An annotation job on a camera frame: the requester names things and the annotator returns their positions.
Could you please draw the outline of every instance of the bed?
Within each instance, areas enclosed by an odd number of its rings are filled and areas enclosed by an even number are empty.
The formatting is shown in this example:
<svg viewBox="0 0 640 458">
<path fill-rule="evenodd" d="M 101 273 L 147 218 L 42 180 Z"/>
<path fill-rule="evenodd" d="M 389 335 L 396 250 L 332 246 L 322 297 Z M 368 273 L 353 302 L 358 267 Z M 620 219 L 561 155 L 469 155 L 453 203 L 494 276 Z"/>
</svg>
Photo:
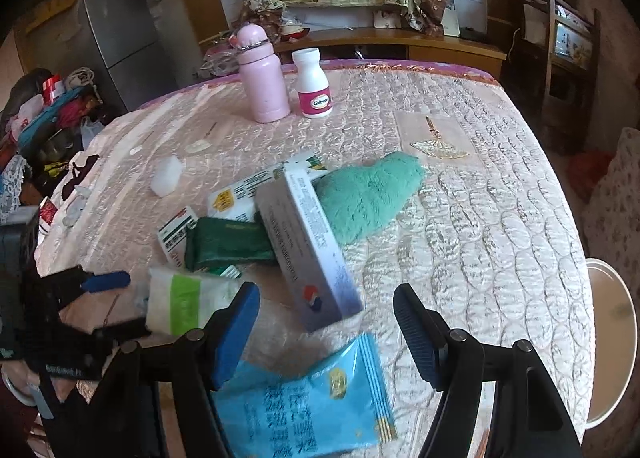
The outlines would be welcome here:
<svg viewBox="0 0 640 458">
<path fill-rule="evenodd" d="M 294 375 L 358 333 L 373 333 L 398 438 L 352 456 L 416 456 L 440 394 L 420 380 L 390 307 L 396 286 L 408 282 L 426 307 L 480 342 L 530 339 L 582 439 L 594 359 L 584 254 L 556 175 L 504 90 L 484 72 L 449 64 L 330 60 L 322 67 L 335 102 L 326 119 L 292 114 L 255 123 L 232 75 L 115 120 L 78 154 L 80 165 L 92 154 L 100 159 L 83 183 L 91 195 L 73 227 L 62 224 L 74 197 L 62 203 L 64 181 L 53 197 L 60 211 L 38 249 L 40 272 L 74 264 L 129 271 L 131 290 L 108 308 L 88 315 L 82 313 L 86 304 L 75 307 L 75 317 L 93 325 L 126 318 L 134 314 L 147 268 L 166 262 L 158 228 L 184 205 L 204 215 L 212 190 L 302 150 L 315 151 L 330 168 L 402 150 L 417 155 L 426 169 L 420 190 L 383 231 L 344 249 L 364 311 L 303 333 L 279 270 L 251 267 L 245 278 L 258 284 L 262 300 L 245 358 Z M 285 66 L 292 99 L 293 71 Z M 426 117 L 468 155 L 447 159 L 423 152 L 420 146 L 433 138 Z M 201 140 L 210 147 L 190 154 Z M 172 153 L 186 169 L 178 190 L 158 199 L 149 188 L 152 167 Z M 486 437 L 492 393 L 486 384 L 471 456 Z"/>
</svg>

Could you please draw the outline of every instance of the red bag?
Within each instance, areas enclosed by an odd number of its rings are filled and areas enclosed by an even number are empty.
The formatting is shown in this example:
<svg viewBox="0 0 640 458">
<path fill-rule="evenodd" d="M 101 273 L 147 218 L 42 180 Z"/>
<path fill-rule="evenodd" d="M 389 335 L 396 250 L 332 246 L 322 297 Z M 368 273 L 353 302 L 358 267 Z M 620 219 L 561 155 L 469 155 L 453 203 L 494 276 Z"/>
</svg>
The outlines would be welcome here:
<svg viewBox="0 0 640 458">
<path fill-rule="evenodd" d="M 58 113 L 58 127 L 75 127 L 80 123 L 80 119 L 89 113 L 84 103 L 84 98 L 75 98 L 68 104 L 63 105 Z"/>
<path fill-rule="evenodd" d="M 607 174 L 614 153 L 589 151 L 571 157 L 566 168 L 569 183 L 580 199 L 588 203 L 596 184 Z"/>
</svg>

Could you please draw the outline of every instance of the blue packet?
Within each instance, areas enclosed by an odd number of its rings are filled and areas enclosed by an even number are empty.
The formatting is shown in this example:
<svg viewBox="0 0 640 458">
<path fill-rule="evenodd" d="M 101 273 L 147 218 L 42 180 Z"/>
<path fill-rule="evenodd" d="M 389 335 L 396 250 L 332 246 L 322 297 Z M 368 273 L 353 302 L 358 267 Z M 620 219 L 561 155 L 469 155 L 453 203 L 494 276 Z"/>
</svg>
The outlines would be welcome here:
<svg viewBox="0 0 640 458">
<path fill-rule="evenodd" d="M 314 457 L 396 437 L 386 387 L 370 333 L 286 380 L 241 362 L 211 393 L 236 457 Z"/>
</svg>

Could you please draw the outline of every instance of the gold fan embroidery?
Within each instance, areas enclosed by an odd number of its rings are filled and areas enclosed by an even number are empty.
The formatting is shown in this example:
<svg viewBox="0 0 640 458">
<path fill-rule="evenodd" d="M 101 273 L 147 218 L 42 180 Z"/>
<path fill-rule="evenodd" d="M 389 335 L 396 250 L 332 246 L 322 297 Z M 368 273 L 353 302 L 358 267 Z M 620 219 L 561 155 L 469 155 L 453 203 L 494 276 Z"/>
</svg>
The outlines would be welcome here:
<svg viewBox="0 0 640 458">
<path fill-rule="evenodd" d="M 468 156 L 468 152 L 461 151 L 453 144 L 444 141 L 440 131 L 435 128 L 431 121 L 431 118 L 426 117 L 426 119 L 429 124 L 429 131 L 435 138 L 433 140 L 412 143 L 411 147 L 415 147 L 418 151 L 425 153 L 427 156 L 433 156 L 434 158 L 440 158 L 441 160 L 455 160 L 456 158 L 464 158 L 465 156 Z"/>
</svg>

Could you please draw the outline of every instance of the white sponge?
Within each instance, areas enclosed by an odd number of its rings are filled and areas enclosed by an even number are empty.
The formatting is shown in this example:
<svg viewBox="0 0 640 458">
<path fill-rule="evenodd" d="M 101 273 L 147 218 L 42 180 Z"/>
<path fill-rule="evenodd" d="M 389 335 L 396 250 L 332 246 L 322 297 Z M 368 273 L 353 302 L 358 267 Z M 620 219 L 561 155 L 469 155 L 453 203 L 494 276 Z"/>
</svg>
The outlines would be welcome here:
<svg viewBox="0 0 640 458">
<path fill-rule="evenodd" d="M 178 186 L 184 166 L 175 154 L 158 160 L 156 172 L 151 180 L 151 190 L 161 198 L 174 192 Z"/>
</svg>

